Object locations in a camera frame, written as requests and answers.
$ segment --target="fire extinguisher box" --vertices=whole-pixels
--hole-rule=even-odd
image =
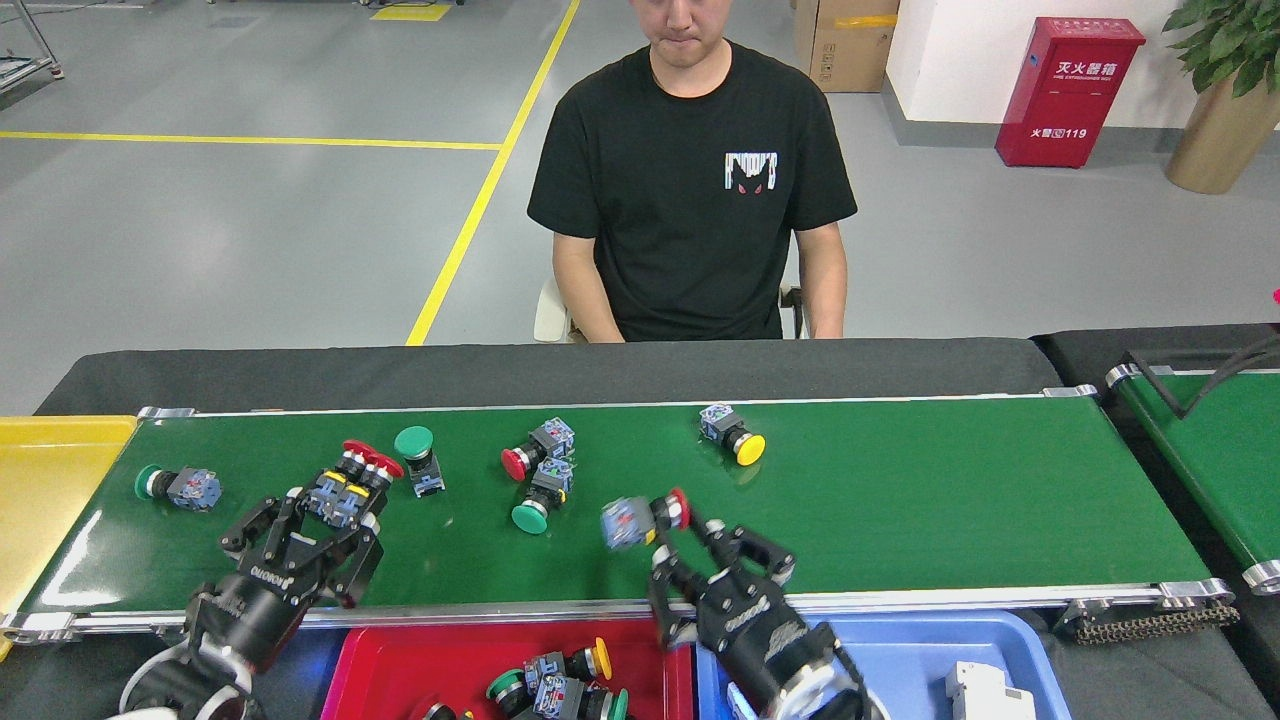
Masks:
[[[1079,168],[1138,47],[1125,19],[1036,18],[996,151],[1006,165]]]

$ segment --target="chair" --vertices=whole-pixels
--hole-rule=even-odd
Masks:
[[[783,282],[778,288],[778,307],[791,310],[791,325],[796,340],[808,338],[804,322],[804,295],[800,286]],[[538,295],[538,310],[534,313],[534,341],[536,342],[575,342],[585,343],[586,338],[573,325],[573,318],[564,307],[556,278],[549,277]]]

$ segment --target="green conveyor belt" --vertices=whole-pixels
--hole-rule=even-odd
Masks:
[[[148,420],[23,610],[180,610],[200,583],[232,571],[216,537],[243,511],[307,484],[343,439],[390,454],[415,424],[434,432],[448,491],[420,500],[408,483],[390,489],[385,557],[365,607],[643,598],[649,552],[608,552],[599,512],[673,486],[704,516],[794,550],[788,592],[1208,578],[1093,398],[735,407],[768,441],[751,468],[700,438],[694,405]],[[549,530],[529,536],[511,521],[522,486],[499,454],[553,415],[577,433],[575,489]],[[150,464],[215,470],[223,498],[204,515],[138,500],[134,477]]]
[[[1206,374],[1161,375],[1185,406]],[[1240,373],[1179,420],[1143,377],[1119,395],[1226,541],[1242,569],[1280,560],[1280,373]]]

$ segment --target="cardboard box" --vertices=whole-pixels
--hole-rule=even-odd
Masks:
[[[823,92],[879,92],[899,0],[797,0],[796,55]]]

